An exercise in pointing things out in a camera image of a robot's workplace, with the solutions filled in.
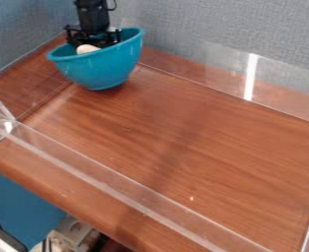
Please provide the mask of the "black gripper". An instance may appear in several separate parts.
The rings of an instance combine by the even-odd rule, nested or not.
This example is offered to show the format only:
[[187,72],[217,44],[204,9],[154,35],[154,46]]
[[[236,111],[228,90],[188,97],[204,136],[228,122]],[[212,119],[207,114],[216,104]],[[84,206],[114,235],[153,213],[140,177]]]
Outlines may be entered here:
[[73,0],[78,24],[66,25],[66,42],[78,47],[89,44],[100,48],[120,43],[120,29],[110,27],[109,12],[116,7],[108,6],[108,0]]

